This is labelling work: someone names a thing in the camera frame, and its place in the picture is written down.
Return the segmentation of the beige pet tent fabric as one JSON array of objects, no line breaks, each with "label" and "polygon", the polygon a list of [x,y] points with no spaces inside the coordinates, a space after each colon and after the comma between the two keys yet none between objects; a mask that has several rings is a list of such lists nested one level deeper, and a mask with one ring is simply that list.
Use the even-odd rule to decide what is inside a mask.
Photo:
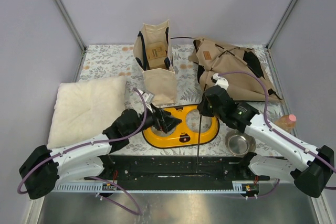
[{"label": "beige pet tent fabric", "polygon": [[254,49],[203,39],[193,40],[194,52],[189,56],[189,61],[198,64],[197,81],[202,90],[215,85],[212,75],[224,73],[229,83],[227,92],[235,101],[265,101],[262,86],[269,101],[282,101]]}]

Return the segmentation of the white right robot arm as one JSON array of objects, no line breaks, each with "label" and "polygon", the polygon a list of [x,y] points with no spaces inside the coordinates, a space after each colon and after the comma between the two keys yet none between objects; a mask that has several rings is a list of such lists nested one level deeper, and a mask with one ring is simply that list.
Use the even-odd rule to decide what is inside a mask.
[{"label": "white right robot arm", "polygon": [[235,102],[227,91],[215,85],[204,92],[198,107],[200,114],[216,117],[227,127],[254,137],[283,156],[283,159],[262,157],[255,153],[244,156],[239,166],[243,179],[268,176],[292,182],[303,193],[318,198],[335,172],[334,151],[323,145],[306,143],[269,122],[246,102]]}]

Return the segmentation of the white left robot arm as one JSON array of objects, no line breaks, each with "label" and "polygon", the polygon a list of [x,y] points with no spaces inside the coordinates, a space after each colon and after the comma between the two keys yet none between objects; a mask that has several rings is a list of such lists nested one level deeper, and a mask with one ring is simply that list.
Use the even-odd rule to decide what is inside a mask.
[{"label": "white left robot arm", "polygon": [[38,199],[61,183],[90,176],[109,179],[114,167],[103,162],[102,156],[124,148],[130,137],[146,129],[154,127],[168,133],[181,123],[182,120],[171,112],[154,105],[150,105],[142,114],[134,109],[126,109],[96,137],[52,150],[46,145],[35,148],[19,168],[22,181],[17,191],[21,195],[27,194],[30,199]]}]

